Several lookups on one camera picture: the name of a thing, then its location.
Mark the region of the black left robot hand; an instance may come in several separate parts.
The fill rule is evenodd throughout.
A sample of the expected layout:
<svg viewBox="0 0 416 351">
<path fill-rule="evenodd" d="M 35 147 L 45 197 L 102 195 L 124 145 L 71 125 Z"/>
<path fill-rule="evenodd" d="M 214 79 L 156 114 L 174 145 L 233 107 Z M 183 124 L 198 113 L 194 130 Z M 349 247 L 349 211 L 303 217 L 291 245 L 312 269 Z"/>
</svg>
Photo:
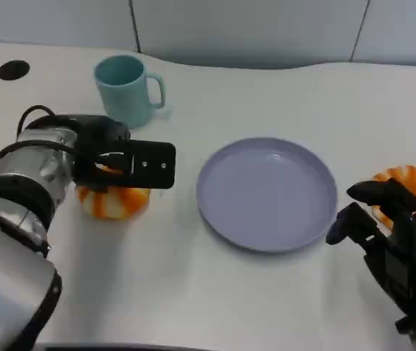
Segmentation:
<svg viewBox="0 0 416 351">
<path fill-rule="evenodd" d="M 113 141 L 127 141 L 131 133 L 125 124 L 102 115 L 58 115 L 65 118 L 64 126 L 77 133 L 75 145 L 101 145 Z"/>
</svg>

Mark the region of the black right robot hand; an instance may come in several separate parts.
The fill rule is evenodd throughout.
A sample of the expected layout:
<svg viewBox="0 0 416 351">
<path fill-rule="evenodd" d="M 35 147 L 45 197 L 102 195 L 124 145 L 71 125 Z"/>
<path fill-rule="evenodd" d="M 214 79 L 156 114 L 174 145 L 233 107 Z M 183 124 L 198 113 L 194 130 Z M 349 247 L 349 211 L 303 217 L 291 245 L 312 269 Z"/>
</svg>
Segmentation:
<svg viewBox="0 0 416 351">
<path fill-rule="evenodd" d="M 347 190 L 353 203 L 338 212 L 329 245 L 350 238 L 379 286 L 404 313 L 400 334 L 416 337 L 416 196 L 394 178 L 362 181 Z"/>
</svg>

